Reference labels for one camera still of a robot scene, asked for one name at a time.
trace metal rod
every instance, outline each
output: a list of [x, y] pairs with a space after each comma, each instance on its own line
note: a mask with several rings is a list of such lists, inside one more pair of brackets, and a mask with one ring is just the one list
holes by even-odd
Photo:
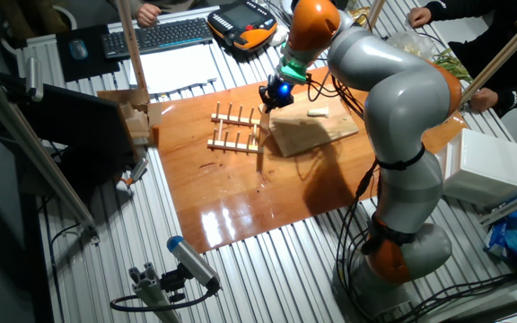
[[479, 221], [480, 221], [480, 224], [482, 224], [483, 226], [487, 226], [487, 225], [490, 225], [516, 211], [517, 211], [517, 199], [515, 199], [514, 201], [510, 202], [509, 204], [493, 211], [491, 214], [482, 216], [482, 218]]

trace black keyboard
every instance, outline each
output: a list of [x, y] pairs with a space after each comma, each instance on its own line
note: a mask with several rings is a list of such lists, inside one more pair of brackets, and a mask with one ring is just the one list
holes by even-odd
[[[204, 18], [158, 24], [135, 30], [136, 42], [141, 54], [160, 52], [211, 42], [213, 35]], [[102, 35], [106, 58], [129, 57], [125, 34], [114, 32]]]

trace robotic arm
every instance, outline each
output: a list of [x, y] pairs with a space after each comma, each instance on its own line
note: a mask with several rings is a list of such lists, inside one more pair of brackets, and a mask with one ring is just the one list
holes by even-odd
[[461, 85], [447, 71], [351, 25], [329, 0], [301, 0], [284, 57], [260, 93], [267, 111], [292, 103], [290, 90], [281, 89], [304, 84], [306, 68], [328, 47], [329, 71], [344, 85], [369, 92], [364, 124], [381, 166], [380, 200], [364, 255], [349, 273], [358, 292], [368, 295], [428, 275], [451, 255], [443, 229], [425, 223], [442, 195], [443, 178], [421, 138], [459, 107]]

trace white desk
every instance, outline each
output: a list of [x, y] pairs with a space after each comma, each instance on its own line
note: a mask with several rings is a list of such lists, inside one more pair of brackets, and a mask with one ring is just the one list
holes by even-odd
[[[361, 5], [370, 5], [361, 0]], [[413, 0], [388, 1], [384, 5], [375, 32], [381, 37], [403, 31], [405, 14], [416, 6]], [[211, 10], [198, 10], [160, 17], [169, 22], [177, 19], [204, 17]], [[111, 31], [120, 24], [110, 25]], [[424, 32], [440, 35], [432, 27]], [[206, 45], [206, 52], [215, 61], [220, 78], [206, 86], [190, 88], [154, 100], [177, 100], [231, 89], [264, 81], [280, 59], [277, 48], [267, 48], [248, 55], [237, 63], [216, 44]], [[44, 82], [95, 95], [101, 90], [126, 89], [128, 75], [125, 61], [121, 70], [77, 82], [65, 83], [54, 36], [31, 39], [19, 52], [20, 74], [28, 57], [41, 60]], [[465, 113], [470, 128], [512, 140], [493, 111], [482, 115]], [[129, 191], [122, 183], [109, 183], [98, 190], [91, 205], [97, 219], [101, 243], [92, 245], [78, 240], [75, 234], [59, 238], [54, 245], [57, 257], [59, 295], [66, 322], [155, 322], [153, 314], [126, 314], [112, 311], [109, 301], [130, 295], [131, 280], [127, 270], [132, 266], [153, 262], [158, 273], [173, 270], [177, 262], [165, 246], [172, 235], [181, 234], [163, 166], [155, 149], [148, 149], [149, 171]], [[52, 201], [48, 208], [49, 229], [45, 217], [39, 215], [42, 236], [53, 236], [74, 223], [73, 217]], [[370, 201], [359, 208], [359, 223], [372, 214]], [[344, 321], [332, 296], [330, 280], [344, 210], [321, 214], [298, 223], [260, 234], [232, 245], [209, 251], [205, 258], [221, 276], [223, 290], [218, 297], [180, 310], [184, 322], [252, 322], [252, 321]], [[448, 262], [429, 276], [410, 285], [413, 294], [422, 300], [440, 291], [443, 286], [476, 282], [511, 272], [502, 263], [493, 262], [482, 251], [485, 233], [478, 224], [476, 210], [454, 200], [442, 199], [429, 221], [441, 225], [450, 235], [453, 255]], [[286, 246], [275, 249], [274, 246]], [[50, 271], [48, 244], [44, 243], [48, 262], [49, 287], [56, 321], [60, 322], [59, 298]], [[197, 283], [189, 282], [188, 299], [201, 296]], [[479, 303], [508, 292], [500, 290], [483, 299], [462, 301], [453, 308], [438, 312], [429, 320], [438, 322]]]

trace human hand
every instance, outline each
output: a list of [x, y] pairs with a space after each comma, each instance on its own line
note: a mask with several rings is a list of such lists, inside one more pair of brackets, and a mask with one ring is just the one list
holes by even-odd
[[494, 107], [497, 103], [498, 93], [488, 88], [483, 88], [476, 92], [472, 99], [470, 99], [470, 107], [477, 112], [484, 112]]
[[432, 19], [432, 13], [428, 8], [414, 8], [408, 13], [408, 22], [412, 28], [420, 28]]
[[157, 16], [161, 13], [158, 6], [143, 4], [136, 12], [136, 21], [141, 27], [154, 26], [157, 23]]

